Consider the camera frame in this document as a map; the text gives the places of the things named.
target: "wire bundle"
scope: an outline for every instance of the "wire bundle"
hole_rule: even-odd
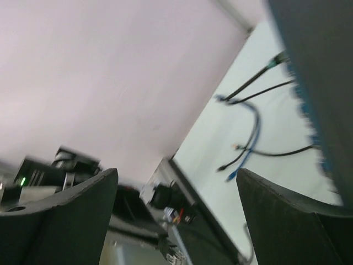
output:
[[[216,96],[218,100],[222,100],[222,96]],[[235,105],[239,103],[239,99],[231,99],[226,101],[227,105]],[[218,168],[218,171],[223,171],[225,170],[227,167],[229,167],[230,165],[236,163],[244,154],[245,152],[247,152],[247,154],[245,155],[244,159],[242,160],[242,162],[240,163],[240,165],[237,167],[236,170],[234,170],[226,179],[226,182],[231,181],[233,178],[236,177],[239,169],[241,169],[245,163],[247,162],[247,160],[249,159],[251,153],[253,152],[258,140],[259,140],[259,136],[260,136],[260,129],[261,129],[261,118],[260,118],[260,112],[258,111],[258,109],[251,103],[249,102],[241,102],[242,105],[244,105],[245,107],[249,108],[251,111],[254,112],[255,114],[255,124],[253,127],[253,131],[251,133],[251,136],[248,140],[248,142],[245,145],[245,149],[240,153],[240,155],[234,159],[232,162],[221,166],[220,168]]]
[[[236,104],[242,104],[245,107],[249,108],[251,111],[254,112],[255,114],[255,124],[252,130],[252,133],[250,135],[250,138],[248,140],[248,142],[245,144],[245,146],[243,148],[238,148],[241,149],[241,153],[240,155],[234,159],[233,161],[231,161],[230,163],[223,165],[221,167],[218,168],[217,171],[224,171],[226,168],[228,168],[229,166],[233,165],[234,163],[238,162],[243,155],[245,155],[244,159],[242,160],[242,162],[240,163],[240,165],[237,167],[237,169],[235,171],[233,171],[228,178],[226,179],[226,181],[231,181],[233,178],[236,177],[238,171],[240,168],[242,168],[245,163],[247,162],[247,160],[249,159],[250,155],[254,152],[257,153],[258,155],[263,155],[263,156],[272,156],[272,157],[279,157],[279,156],[288,156],[288,155],[293,155],[295,153],[299,153],[299,152],[303,152],[305,150],[308,150],[310,148],[312,148],[313,146],[307,146],[304,147],[303,149],[299,149],[296,151],[292,151],[292,152],[288,152],[288,153],[279,153],[279,154],[272,154],[272,153],[265,153],[265,152],[260,152],[257,150],[254,150],[258,140],[259,140],[259,136],[260,136],[260,129],[261,129],[261,120],[260,120],[260,113],[257,110],[257,108],[253,105],[250,104],[249,102],[247,102],[249,99],[252,99],[254,97],[257,97],[261,94],[264,94],[268,91],[271,91],[275,88],[279,88],[282,86],[285,86],[287,84],[293,83],[294,80],[290,80],[281,84],[278,84],[276,86],[270,87],[268,89],[265,89],[261,92],[258,92],[256,94],[253,94],[249,97],[246,97],[244,99],[234,99],[234,97],[239,94],[241,91],[243,91],[244,89],[246,89],[250,84],[252,84],[255,80],[257,80],[260,76],[262,76],[267,70],[287,61],[287,56],[284,52],[279,53],[278,55],[276,55],[274,58],[272,58],[272,60],[270,60],[270,62],[263,68],[261,69],[255,76],[253,76],[251,79],[249,79],[248,81],[246,81],[245,84],[243,84],[241,87],[239,87],[236,91],[234,91],[233,93],[231,93],[228,96],[216,96],[217,100],[219,102],[225,102],[226,105],[236,105]]]

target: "green led light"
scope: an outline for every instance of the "green led light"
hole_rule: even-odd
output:
[[[23,186],[25,181],[26,181],[26,178],[23,178],[20,185]]]

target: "cable connector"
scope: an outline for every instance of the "cable connector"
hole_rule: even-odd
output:
[[[242,145],[237,145],[237,144],[232,145],[232,148],[233,148],[234,150],[243,150],[243,149],[245,149],[244,146],[242,146]]]
[[[226,182],[229,182],[229,181],[231,181],[232,179],[234,179],[234,178],[237,176],[237,174],[238,174],[238,170],[232,172],[232,173],[228,176],[228,178],[226,179]]]
[[[226,165],[221,166],[221,167],[219,167],[219,168],[217,169],[217,172],[219,172],[219,171],[224,171],[224,170],[227,169],[227,167],[228,167],[228,166],[226,166]]]
[[[186,265],[186,257],[181,251],[174,252],[174,254],[167,254],[166,259],[171,265]]]
[[[226,96],[224,95],[215,95],[213,96],[218,102],[223,102],[223,101],[226,101]]]
[[[275,57],[272,58],[271,61],[269,61],[269,63],[267,64],[267,68],[271,69],[283,62],[286,62],[288,60],[288,56],[287,54],[283,51],[280,52],[279,54],[277,54]]]

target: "electronic device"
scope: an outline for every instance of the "electronic device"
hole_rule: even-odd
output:
[[[319,146],[318,161],[346,207],[353,208],[353,123],[351,115],[353,3],[269,0],[296,80],[299,111],[309,119]]]
[[[0,182],[0,212],[22,207],[86,183],[102,171],[96,158],[60,147],[54,161],[47,163],[26,157],[13,183]],[[186,259],[167,231],[155,221],[134,187],[117,185],[105,239],[110,242],[139,244],[159,250],[173,265],[184,265]]]
[[[112,168],[34,202],[0,205],[0,264],[97,265],[117,182]]]

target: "screw hole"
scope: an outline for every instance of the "screw hole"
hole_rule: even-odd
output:
[[[21,210],[24,210],[24,209],[26,209],[25,206],[17,206],[17,207],[8,209],[7,211],[21,211]]]

